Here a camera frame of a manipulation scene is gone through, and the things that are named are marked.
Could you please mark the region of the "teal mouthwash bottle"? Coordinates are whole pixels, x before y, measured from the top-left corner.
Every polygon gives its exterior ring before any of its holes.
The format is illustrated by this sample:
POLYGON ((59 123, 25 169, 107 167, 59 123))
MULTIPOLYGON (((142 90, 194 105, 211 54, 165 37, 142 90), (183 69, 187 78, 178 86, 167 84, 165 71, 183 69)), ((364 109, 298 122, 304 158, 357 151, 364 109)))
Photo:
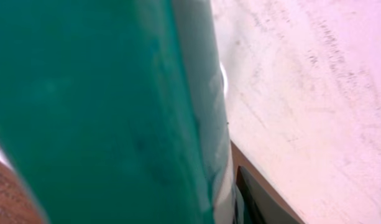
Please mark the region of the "teal mouthwash bottle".
POLYGON ((0 0, 0 146, 48 223, 235 223, 211 3, 0 0))

